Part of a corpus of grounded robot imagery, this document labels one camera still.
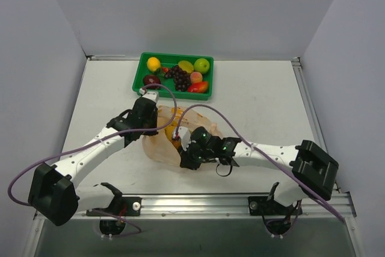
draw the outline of plastic bag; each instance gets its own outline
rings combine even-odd
[[[177,126],[180,116],[185,111],[185,107],[178,107],[176,117],[173,120],[172,126]],[[158,107],[158,126],[166,124],[172,117],[174,108],[160,105]],[[223,137],[222,133],[218,130],[217,124],[211,122],[207,117],[197,113],[194,110],[189,110],[183,117],[181,126],[187,127],[191,132],[199,126],[205,127],[212,135]],[[179,167],[180,156],[177,149],[169,141],[166,136],[165,129],[162,129],[154,136],[144,136],[142,138],[142,145],[144,153],[154,161],[162,162],[172,166]]]

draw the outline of screw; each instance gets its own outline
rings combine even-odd
[[[134,211],[139,211],[139,209],[140,209],[140,203],[139,203],[139,202],[134,202],[134,203],[132,204],[132,209],[133,209]]]
[[[258,208],[257,202],[255,202],[255,201],[250,202],[250,209],[257,210],[257,208]]]

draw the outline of brown paper bag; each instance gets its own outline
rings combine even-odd
[[[176,126],[180,116],[185,111],[185,107],[178,107],[176,117],[173,121],[173,125]],[[170,108],[164,105],[158,107],[158,126],[162,126],[171,119],[174,113],[174,108]],[[218,130],[217,124],[212,123],[207,117],[202,116],[194,110],[189,110],[183,117],[181,126],[187,127],[190,131],[195,130],[199,126],[205,127],[212,135],[223,137],[222,133]],[[173,144],[167,139],[165,130],[162,129],[154,136],[144,136],[142,138],[144,153],[154,161],[162,162],[165,164],[179,167],[180,156],[173,146]]]

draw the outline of green apple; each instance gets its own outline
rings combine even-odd
[[[202,75],[207,73],[210,69],[210,63],[205,58],[198,58],[194,63],[194,70],[200,72]]]

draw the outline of bunch of grapes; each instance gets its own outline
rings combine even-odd
[[[165,79],[173,78],[177,91],[187,91],[191,85],[190,75],[179,66],[174,66],[164,75]]]

